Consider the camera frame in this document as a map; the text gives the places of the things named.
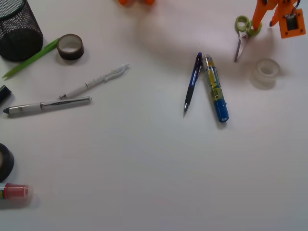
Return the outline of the orange robot base part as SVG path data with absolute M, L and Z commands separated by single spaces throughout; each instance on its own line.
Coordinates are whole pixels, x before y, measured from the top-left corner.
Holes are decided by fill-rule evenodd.
M 134 4 L 135 2 L 146 5 L 153 5 L 155 3 L 155 0 L 118 0 L 118 2 L 123 6 L 129 6 Z

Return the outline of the orange gripper finger with motor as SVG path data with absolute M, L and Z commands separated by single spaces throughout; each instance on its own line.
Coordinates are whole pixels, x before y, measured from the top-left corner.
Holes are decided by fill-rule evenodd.
M 270 27 L 279 24 L 281 38 L 291 38 L 306 34 L 303 10 L 300 0 L 279 0 Z

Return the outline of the orange pointed gripper finger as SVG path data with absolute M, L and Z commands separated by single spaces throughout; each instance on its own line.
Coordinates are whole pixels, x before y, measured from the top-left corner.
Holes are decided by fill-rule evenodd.
M 256 31 L 260 28 L 261 21 L 267 11 L 273 10 L 277 5 L 276 0 L 257 0 L 255 12 L 252 18 L 253 29 Z

